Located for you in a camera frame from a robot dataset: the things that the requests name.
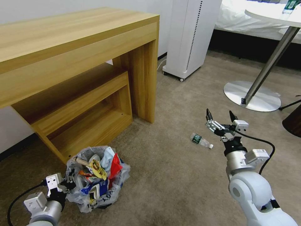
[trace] metal table leg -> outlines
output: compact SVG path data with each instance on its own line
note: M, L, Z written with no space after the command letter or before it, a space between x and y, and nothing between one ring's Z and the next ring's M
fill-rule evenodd
M278 62L300 28L289 27L273 54L257 76L254 83L229 82L224 86L225 95L234 103L255 111L274 111L281 106L279 96L268 88L261 87L273 66Z

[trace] desk top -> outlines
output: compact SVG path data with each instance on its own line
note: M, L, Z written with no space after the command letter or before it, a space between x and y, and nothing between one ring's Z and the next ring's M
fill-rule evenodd
M25 66L157 21L155 14L97 8L0 25L0 66Z
M245 13L253 18L283 24L292 27L301 27L301 6L298 5L291 14L282 14L285 4L265 4L262 7L248 8Z

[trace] water bottle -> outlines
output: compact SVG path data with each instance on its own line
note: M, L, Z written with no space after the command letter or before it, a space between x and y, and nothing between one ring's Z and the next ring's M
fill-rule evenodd
M208 141L206 141L204 138L202 138L200 135L198 135L196 133L191 134L190 139L192 140L192 142L200 144L203 147L207 147L210 149L213 148L213 144L210 144Z
M300 0L288 0L282 13L291 13L299 3Z

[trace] black stand leg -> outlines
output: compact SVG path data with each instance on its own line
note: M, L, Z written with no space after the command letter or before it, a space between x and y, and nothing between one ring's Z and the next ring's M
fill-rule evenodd
M280 108L278 108L278 109L279 109L279 110L283 110L283 109L285 109L285 108L287 108L287 107L290 107L290 106L295 105L295 104L300 103L300 102L301 102L301 100L297 100L297 101L295 101L295 102L293 102L293 103L291 103L291 104L289 104L289 105L286 105L286 106L284 106L284 107L280 107Z

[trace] green label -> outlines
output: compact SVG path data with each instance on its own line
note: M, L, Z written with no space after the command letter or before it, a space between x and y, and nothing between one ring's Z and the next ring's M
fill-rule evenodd
M200 135L195 134L192 138L192 141L195 143L199 143L201 141L202 137Z
M299 0L288 0L284 9L294 10L298 4L299 4Z

